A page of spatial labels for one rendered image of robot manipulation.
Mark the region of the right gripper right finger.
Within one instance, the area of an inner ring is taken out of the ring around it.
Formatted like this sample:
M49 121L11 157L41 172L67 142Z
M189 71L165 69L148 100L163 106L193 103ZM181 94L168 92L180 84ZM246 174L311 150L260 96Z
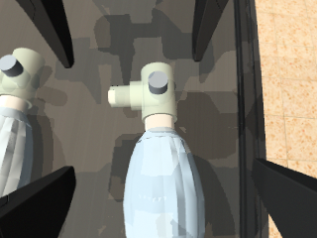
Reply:
M282 238L317 238L317 178L254 159L252 179Z

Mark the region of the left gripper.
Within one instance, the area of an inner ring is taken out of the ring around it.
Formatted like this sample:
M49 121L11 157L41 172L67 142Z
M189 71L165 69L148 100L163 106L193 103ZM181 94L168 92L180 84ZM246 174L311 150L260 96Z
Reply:
M74 64L62 0L16 0L65 68ZM201 61L228 0L195 0L192 57Z

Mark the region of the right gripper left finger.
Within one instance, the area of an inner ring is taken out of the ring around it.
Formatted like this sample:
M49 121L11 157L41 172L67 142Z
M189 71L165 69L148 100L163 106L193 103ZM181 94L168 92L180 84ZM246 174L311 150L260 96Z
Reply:
M65 166L0 197L0 238L57 238L75 187Z

